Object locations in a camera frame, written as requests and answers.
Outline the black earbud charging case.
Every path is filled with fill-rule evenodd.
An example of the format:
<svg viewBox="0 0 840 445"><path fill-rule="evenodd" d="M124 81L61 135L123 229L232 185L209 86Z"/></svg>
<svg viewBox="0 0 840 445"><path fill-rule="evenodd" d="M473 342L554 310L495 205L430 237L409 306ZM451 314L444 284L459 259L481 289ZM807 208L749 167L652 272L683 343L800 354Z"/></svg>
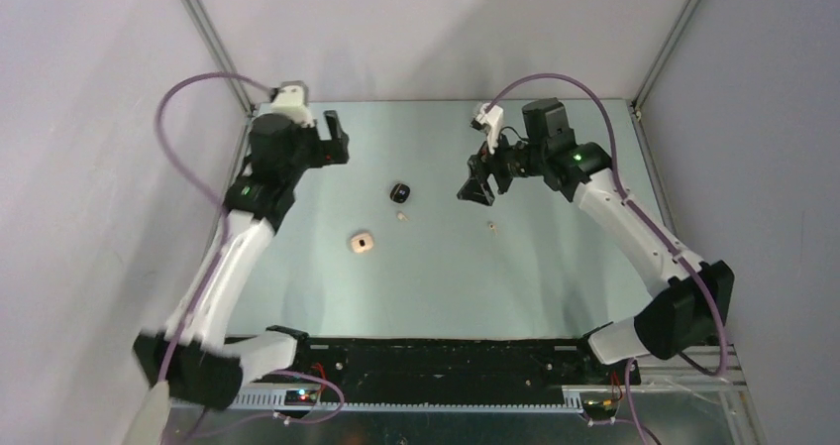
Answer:
<svg viewBox="0 0 840 445"><path fill-rule="evenodd" d="M394 203L403 204L408 200L410 193L411 188L407 184L397 182L391 187L388 197Z"/></svg>

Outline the beige earbud charging case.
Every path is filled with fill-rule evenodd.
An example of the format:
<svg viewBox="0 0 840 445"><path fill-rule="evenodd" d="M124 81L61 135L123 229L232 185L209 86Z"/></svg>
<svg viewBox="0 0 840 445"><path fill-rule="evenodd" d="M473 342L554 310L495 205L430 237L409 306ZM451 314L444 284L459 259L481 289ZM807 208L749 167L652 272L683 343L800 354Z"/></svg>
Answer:
<svg viewBox="0 0 840 445"><path fill-rule="evenodd" d="M351 237L349 244L355 254L364 254L374 247L374 237L370 232L359 232Z"/></svg>

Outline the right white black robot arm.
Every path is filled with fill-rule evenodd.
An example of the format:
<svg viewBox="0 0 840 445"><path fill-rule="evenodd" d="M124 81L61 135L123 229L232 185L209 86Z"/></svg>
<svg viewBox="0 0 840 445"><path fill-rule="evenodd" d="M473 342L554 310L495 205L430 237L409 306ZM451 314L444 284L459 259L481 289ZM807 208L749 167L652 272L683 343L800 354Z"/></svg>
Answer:
<svg viewBox="0 0 840 445"><path fill-rule="evenodd" d="M666 360L712 335L723 338L734 283L730 267L705 261L621 189L611 156L597 143L577 142L561 101L531 102L522 115L527 136L511 144L502 133L502 108L477 107L471 125L485 140L468 159L469 178L458 199L490 206L514 179L542 178L614 238L652 297L635 316L587 334L588 349L576 357L579 376L600 384L618 362Z"/></svg>

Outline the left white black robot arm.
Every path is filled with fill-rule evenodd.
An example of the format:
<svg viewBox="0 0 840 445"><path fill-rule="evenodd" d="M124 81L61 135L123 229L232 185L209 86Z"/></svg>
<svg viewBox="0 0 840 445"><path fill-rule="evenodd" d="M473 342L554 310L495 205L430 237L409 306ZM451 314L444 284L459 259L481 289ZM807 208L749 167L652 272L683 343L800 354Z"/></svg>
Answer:
<svg viewBox="0 0 840 445"><path fill-rule="evenodd" d="M350 137L338 112L326 110L323 116L326 139L316 121L286 112L253 121L243 168L222 202L218 249L164 329L141 332L133 345L150 384L166 384L169 397L224 410L243 386L266 375L279 372L296 383L311 374L313 356L298 346L307 337L302 331L271 326L235 343L227 342L226 333L258 259L295 202L303 174L350 159Z"/></svg>

